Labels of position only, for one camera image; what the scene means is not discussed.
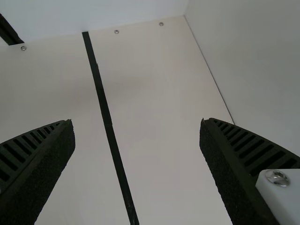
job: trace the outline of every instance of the white wall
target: white wall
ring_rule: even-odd
[[[36,225],[129,224],[81,34],[0,47],[0,143],[72,119],[76,148]]]
[[[186,18],[233,120],[300,155],[300,2],[191,0]]]
[[[159,22],[90,32],[137,215],[229,225],[199,127],[231,118],[184,17]],[[0,142],[69,118],[76,138],[36,225],[129,224],[81,34],[20,46],[0,47]]]
[[[162,22],[90,32],[139,221],[232,224],[199,148],[230,115],[184,17]]]
[[[1,0],[25,41],[183,15],[188,0]]]

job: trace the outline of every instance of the silver rivet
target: silver rivet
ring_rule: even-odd
[[[289,178],[279,170],[268,170],[266,171],[266,178],[273,184],[281,187],[287,187],[290,185]]]

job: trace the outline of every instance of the metal screw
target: metal screw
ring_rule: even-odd
[[[265,174],[268,181],[281,187],[290,185],[290,179],[279,170],[268,170]]]

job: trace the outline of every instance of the black bracket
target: black bracket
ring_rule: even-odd
[[[0,14],[0,37],[8,45],[16,45],[24,43],[14,30],[12,26],[7,22],[7,20]]]

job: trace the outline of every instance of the black vertical stripe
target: black vertical stripe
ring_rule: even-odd
[[[115,167],[116,172],[117,172],[117,176],[118,176],[119,184],[120,184],[121,191],[122,191],[122,194],[123,194],[123,198],[124,198],[127,214],[128,214],[128,217],[129,217],[129,221],[130,221],[131,225],[139,225],[140,223],[139,223],[139,220],[137,218],[137,214],[136,214],[136,211],[135,211],[135,206],[134,206],[134,203],[133,203],[133,200],[132,200],[132,196],[131,196],[128,181],[127,181],[127,178],[126,178],[125,170],[124,170],[124,167],[123,167],[123,163],[122,163],[121,155],[120,155],[120,152],[119,152],[117,140],[116,140],[116,137],[115,137],[115,134],[114,134],[114,131],[113,131],[112,118],[111,118],[111,115],[109,113],[109,108],[108,108],[107,100],[106,100],[106,97],[105,97],[105,92],[104,92],[104,88],[103,88],[103,84],[102,84],[98,64],[96,62],[94,50],[93,50],[93,47],[92,47],[92,43],[91,43],[91,40],[90,40],[90,36],[89,36],[88,32],[83,32],[82,36],[83,36],[83,39],[84,39],[86,52],[87,52],[88,57],[89,57],[90,68],[92,70],[92,74],[93,74],[93,77],[94,77],[94,82],[95,82],[95,86],[96,86],[98,100],[99,100],[99,103],[100,103],[100,109],[101,109],[101,114],[102,114],[102,118],[103,118],[103,122],[104,122],[104,126],[105,126],[105,131],[106,131],[109,147],[111,149],[112,159],[113,159],[114,167]]]

